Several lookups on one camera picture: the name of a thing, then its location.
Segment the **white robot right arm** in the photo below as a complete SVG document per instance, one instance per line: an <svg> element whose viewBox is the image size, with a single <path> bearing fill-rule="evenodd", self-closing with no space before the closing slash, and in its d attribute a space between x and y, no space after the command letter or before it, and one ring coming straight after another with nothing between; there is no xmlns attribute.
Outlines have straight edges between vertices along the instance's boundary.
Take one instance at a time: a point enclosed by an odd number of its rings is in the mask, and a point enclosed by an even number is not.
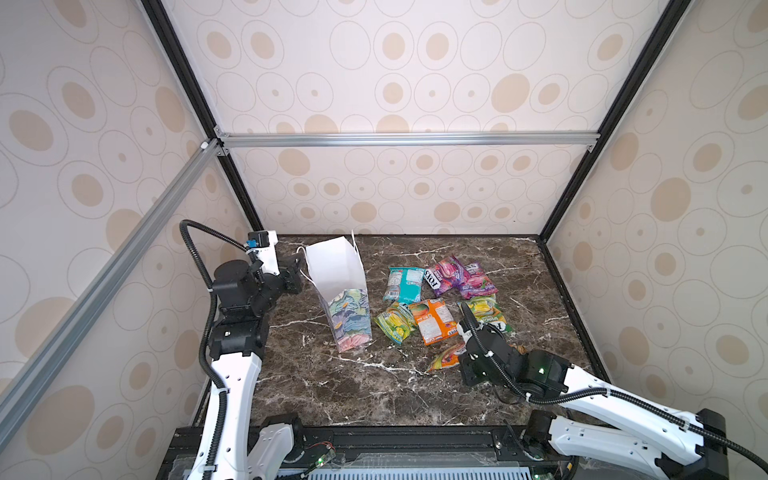
<svg viewBox="0 0 768 480"><path fill-rule="evenodd" d="M526 353L492 324L458 324L468 386L490 383L534 406L519 441L526 454L592 458L655 479L726 479L722 415L673 410L615 387L563 357Z"/></svg>

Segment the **green Fox's spring tea packet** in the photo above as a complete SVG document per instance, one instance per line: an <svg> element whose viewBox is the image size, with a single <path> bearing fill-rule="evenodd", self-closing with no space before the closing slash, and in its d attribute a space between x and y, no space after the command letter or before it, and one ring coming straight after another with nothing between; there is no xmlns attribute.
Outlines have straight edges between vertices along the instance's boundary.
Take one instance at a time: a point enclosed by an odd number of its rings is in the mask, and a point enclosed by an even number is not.
<svg viewBox="0 0 768 480"><path fill-rule="evenodd" d="M499 307L495 295L473 297L467 301L467 305L479 323L492 324L503 333L513 331L513 327Z"/></svg>

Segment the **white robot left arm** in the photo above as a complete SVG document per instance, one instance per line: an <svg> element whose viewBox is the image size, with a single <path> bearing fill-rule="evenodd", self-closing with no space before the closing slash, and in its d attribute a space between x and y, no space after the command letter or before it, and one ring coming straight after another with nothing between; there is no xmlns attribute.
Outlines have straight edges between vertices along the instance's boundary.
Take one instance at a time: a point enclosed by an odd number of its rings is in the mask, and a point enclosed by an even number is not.
<svg viewBox="0 0 768 480"><path fill-rule="evenodd" d="M212 293L220 314L204 343L212 381L204 429L191 479L275 479L288 458L302 455L301 422L295 414L270 417L249 445L253 394L266 354L269 316L277 300L301 292L303 258L277 262L275 274L260 262L220 265Z"/></svg>

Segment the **white floral paper bag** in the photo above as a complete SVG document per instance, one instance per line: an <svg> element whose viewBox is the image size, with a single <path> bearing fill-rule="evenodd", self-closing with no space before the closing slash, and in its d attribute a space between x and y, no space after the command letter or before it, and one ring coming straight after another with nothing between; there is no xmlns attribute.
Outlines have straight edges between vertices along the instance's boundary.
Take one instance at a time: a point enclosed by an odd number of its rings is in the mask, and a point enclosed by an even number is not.
<svg viewBox="0 0 768 480"><path fill-rule="evenodd" d="M323 308L337 351L365 348L372 341L366 274L354 234L302 246L306 280Z"/></svg>

